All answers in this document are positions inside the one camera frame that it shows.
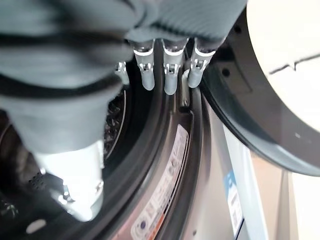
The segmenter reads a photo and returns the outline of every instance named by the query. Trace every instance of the white sticker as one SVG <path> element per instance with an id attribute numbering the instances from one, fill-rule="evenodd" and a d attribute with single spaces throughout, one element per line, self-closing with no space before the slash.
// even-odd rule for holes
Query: white sticker
<path id="1" fill-rule="evenodd" d="M 131 227 L 134 240 L 154 240 L 169 210 L 180 180 L 189 134 L 179 124 L 165 170 L 151 198 Z"/>
<path id="2" fill-rule="evenodd" d="M 236 237 L 244 216 L 240 205 L 240 199 L 238 195 L 238 189 L 234 172 L 230 171 L 228 175 L 224 177 L 223 182 L 229 206 L 233 235 Z"/>

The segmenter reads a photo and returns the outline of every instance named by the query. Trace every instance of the white surface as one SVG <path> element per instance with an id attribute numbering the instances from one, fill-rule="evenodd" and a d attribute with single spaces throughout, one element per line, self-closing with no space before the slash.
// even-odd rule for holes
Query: white surface
<path id="1" fill-rule="evenodd" d="M 299 240 L 320 239 L 320 177 L 292 174 Z"/>
<path id="2" fill-rule="evenodd" d="M 294 62 L 320 54 L 319 0 L 249 0 L 251 43 L 268 81 L 284 104 L 320 131 L 320 59 Z M 289 64 L 273 75 L 269 72 Z"/>
<path id="3" fill-rule="evenodd" d="M 33 152 L 33 155 L 40 168 L 63 179 L 73 200 L 89 205 L 95 201 L 92 197 L 102 180 L 102 140 L 76 151 L 57 154 Z"/>
<path id="4" fill-rule="evenodd" d="M 243 216 L 251 240 L 268 240 L 264 210 L 250 150 L 223 126 Z"/>

